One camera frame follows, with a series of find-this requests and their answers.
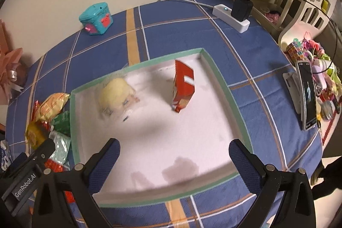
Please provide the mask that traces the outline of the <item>colourful toy pile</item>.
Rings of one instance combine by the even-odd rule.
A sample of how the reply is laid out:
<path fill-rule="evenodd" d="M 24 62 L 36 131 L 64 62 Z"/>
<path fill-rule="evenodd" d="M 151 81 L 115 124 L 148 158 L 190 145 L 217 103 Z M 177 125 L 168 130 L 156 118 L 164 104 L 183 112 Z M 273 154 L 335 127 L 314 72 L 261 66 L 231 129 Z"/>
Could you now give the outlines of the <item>colourful toy pile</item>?
<path fill-rule="evenodd" d="M 340 112 L 337 98 L 341 96 L 341 80 L 332 59 L 318 42 L 307 38 L 293 39 L 284 51 L 295 71 L 297 61 L 310 63 L 316 91 L 317 124 L 321 119 L 330 120 L 333 112 Z"/>

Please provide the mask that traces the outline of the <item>mint green barcode packet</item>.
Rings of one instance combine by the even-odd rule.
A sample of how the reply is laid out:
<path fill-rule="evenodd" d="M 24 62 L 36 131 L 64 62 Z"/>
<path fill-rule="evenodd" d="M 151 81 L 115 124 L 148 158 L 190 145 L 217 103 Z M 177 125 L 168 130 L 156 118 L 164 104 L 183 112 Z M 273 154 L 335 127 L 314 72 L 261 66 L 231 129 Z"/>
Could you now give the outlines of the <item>mint green barcode packet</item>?
<path fill-rule="evenodd" d="M 49 138 L 52 139 L 55 144 L 55 151 L 50 156 L 50 159 L 55 163 L 64 165 L 67 161 L 71 138 L 55 130 L 50 132 Z"/>

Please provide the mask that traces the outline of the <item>blue white wrapper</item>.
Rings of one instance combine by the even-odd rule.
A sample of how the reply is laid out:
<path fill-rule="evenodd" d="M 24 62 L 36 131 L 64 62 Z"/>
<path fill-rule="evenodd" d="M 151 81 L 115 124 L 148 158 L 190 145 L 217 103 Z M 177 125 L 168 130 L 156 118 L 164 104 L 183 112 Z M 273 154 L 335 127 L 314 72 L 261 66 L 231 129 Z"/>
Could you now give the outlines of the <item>blue white wrapper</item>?
<path fill-rule="evenodd" d="M 1 169 L 6 171 L 12 164 L 12 153 L 7 140 L 1 140 Z"/>

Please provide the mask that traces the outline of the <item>blue plaid tablecloth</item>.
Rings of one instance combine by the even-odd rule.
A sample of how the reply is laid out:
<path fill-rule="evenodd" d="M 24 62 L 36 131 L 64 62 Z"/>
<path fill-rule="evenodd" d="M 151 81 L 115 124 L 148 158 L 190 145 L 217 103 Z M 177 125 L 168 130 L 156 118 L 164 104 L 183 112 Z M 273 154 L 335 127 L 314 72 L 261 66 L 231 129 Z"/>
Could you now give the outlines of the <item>blue plaid tablecloth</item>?
<path fill-rule="evenodd" d="M 160 1 L 112 16 L 102 35 L 81 30 L 48 51 L 28 72 L 27 83 L 10 102 L 6 140 L 14 156 L 30 152 L 25 132 L 34 102 L 71 92 L 95 79 L 169 54 L 203 48 L 219 68 L 264 164 L 311 175 L 322 158 L 317 128 L 303 130 L 282 74 L 293 66 L 270 34 L 250 19 L 239 33 L 212 14 L 231 0 Z M 208 190 L 163 203 L 100 207 L 114 227 L 236 227 L 256 199 L 239 173 Z"/>

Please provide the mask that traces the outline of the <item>white tray green rim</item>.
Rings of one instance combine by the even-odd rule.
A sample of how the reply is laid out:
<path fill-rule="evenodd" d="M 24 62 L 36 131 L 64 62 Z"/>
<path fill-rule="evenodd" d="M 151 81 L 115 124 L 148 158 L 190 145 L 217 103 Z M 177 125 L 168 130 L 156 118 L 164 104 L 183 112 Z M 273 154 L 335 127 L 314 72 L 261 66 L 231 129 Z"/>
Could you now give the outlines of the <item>white tray green rim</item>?
<path fill-rule="evenodd" d="M 175 61 L 194 71 L 188 105 L 172 108 Z M 140 99 L 128 118 L 104 117 L 97 105 L 100 83 L 122 76 Z M 101 190 L 101 207 L 163 203 L 208 190 L 237 175 L 228 154 L 232 140 L 252 150 L 246 124 L 209 53 L 191 49 L 129 66 L 71 92 L 70 124 L 75 163 L 85 163 L 110 138 L 121 152 Z"/>

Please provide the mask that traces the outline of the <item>beige orange puffed snack bag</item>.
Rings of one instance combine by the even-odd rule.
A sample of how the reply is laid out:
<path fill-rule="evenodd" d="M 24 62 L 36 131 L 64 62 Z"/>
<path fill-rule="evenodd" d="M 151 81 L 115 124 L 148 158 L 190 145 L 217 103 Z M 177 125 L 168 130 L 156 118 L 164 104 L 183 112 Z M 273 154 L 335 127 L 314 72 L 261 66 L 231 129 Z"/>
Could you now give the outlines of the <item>beige orange puffed snack bag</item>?
<path fill-rule="evenodd" d="M 50 95 L 40 106 L 38 107 L 34 121 L 49 122 L 55 118 L 69 99 L 67 93 L 54 93 Z"/>

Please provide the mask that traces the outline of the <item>dark green snack packet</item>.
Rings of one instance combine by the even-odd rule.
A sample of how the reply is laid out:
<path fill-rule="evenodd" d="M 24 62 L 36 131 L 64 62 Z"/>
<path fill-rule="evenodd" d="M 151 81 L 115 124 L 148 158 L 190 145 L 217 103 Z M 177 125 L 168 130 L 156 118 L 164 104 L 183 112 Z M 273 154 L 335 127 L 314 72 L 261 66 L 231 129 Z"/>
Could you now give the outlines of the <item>dark green snack packet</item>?
<path fill-rule="evenodd" d="M 50 123 L 53 126 L 53 130 L 56 130 L 57 132 L 67 136 L 71 135 L 69 111 L 58 114 Z"/>

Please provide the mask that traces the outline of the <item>teal toy box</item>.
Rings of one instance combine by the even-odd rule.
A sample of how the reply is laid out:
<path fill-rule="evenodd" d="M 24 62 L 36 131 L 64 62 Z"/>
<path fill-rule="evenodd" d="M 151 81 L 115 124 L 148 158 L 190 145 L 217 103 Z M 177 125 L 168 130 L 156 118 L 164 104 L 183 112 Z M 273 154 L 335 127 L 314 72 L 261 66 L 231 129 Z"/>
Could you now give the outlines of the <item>teal toy box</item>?
<path fill-rule="evenodd" d="M 104 34 L 113 23 L 107 2 L 90 5 L 79 16 L 79 21 L 89 35 Z"/>

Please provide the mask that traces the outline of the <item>clear round cake packet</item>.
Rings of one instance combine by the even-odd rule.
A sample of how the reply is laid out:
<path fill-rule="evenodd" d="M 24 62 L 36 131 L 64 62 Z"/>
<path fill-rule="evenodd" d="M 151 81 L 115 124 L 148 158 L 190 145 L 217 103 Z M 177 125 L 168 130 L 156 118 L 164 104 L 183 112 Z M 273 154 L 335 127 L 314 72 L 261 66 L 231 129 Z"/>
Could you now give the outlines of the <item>clear round cake packet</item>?
<path fill-rule="evenodd" d="M 124 120 L 139 102 L 136 90 L 124 78 L 112 78 L 98 86 L 97 105 L 104 117 Z"/>

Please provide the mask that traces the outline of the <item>yellow bread snack packet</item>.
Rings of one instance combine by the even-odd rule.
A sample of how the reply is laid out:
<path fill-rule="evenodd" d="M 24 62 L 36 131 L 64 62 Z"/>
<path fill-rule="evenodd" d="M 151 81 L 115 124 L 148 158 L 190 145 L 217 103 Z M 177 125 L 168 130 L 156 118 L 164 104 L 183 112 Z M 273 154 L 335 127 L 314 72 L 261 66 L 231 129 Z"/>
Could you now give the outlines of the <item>yellow bread snack packet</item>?
<path fill-rule="evenodd" d="M 30 122 L 27 126 L 25 137 L 33 150 L 36 150 L 49 138 L 49 130 L 41 122 Z"/>

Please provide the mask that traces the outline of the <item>pink flower bouquet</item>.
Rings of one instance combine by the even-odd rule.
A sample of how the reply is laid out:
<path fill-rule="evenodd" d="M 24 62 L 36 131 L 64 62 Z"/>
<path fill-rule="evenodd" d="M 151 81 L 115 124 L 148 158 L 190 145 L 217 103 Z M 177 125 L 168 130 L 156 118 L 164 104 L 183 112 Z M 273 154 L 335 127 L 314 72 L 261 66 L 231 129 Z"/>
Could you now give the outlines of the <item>pink flower bouquet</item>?
<path fill-rule="evenodd" d="M 28 68 L 22 62 L 22 48 L 11 49 L 7 42 L 5 25 L 1 20 L 1 105 L 9 104 L 24 90 L 27 82 Z"/>

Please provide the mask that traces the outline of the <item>red snack packet white label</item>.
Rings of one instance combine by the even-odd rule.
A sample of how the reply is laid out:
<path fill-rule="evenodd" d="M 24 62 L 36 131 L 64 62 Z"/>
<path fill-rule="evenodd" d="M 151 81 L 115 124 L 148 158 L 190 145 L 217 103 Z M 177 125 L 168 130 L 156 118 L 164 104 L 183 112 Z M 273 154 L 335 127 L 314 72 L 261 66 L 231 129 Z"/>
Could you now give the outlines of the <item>red snack packet white label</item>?
<path fill-rule="evenodd" d="M 175 61 L 175 76 L 173 80 L 172 108 L 179 113 L 184 109 L 195 92 L 194 71 L 180 60 Z"/>

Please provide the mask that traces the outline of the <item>red small snack packet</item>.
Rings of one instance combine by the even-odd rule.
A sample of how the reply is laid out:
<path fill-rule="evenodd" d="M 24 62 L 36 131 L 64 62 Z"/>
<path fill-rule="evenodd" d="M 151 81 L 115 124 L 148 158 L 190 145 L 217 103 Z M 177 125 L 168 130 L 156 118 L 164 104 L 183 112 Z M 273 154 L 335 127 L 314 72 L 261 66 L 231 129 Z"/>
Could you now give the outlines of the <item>red small snack packet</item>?
<path fill-rule="evenodd" d="M 31 115 L 31 121 L 32 122 L 35 120 L 35 115 L 36 115 L 37 111 L 39 110 L 39 107 L 40 107 L 40 102 L 38 100 L 36 100 L 34 102 L 33 109 L 32 109 L 32 115 Z"/>

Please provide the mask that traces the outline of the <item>white power strip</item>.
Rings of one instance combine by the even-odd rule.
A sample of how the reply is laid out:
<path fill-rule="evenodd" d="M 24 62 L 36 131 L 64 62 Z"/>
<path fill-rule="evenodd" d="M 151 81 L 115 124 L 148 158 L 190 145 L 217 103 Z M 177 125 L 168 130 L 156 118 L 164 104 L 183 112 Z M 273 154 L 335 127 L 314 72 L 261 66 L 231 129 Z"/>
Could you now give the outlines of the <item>white power strip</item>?
<path fill-rule="evenodd" d="M 212 14 L 219 18 L 220 20 L 224 21 L 226 24 L 230 25 L 233 29 L 238 31 L 240 34 L 244 33 L 248 30 L 250 21 L 243 20 L 238 21 L 231 15 L 232 9 L 228 6 L 219 4 L 213 7 Z"/>

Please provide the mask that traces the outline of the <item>smartphone on stand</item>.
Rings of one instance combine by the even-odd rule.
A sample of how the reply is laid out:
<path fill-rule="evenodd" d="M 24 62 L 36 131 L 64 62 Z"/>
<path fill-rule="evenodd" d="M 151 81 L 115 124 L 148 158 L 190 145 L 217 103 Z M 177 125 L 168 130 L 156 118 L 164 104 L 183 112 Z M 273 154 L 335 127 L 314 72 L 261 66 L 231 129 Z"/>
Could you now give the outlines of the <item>smartphone on stand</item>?
<path fill-rule="evenodd" d="M 317 103 L 311 65 L 308 61 L 297 61 L 295 72 L 282 74 L 290 93 L 295 111 L 300 115 L 303 130 L 317 124 Z"/>

